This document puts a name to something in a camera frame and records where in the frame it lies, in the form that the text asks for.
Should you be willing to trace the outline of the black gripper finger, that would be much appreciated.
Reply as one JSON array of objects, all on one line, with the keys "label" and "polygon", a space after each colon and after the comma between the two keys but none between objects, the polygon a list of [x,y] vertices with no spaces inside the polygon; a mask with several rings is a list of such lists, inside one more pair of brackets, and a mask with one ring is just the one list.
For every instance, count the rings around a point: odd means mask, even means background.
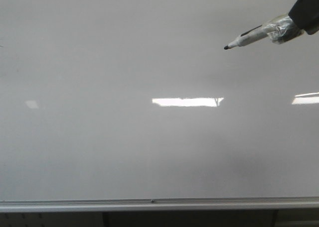
[{"label": "black gripper finger", "polygon": [[308,35],[319,31],[319,0],[297,0],[288,16]]}]

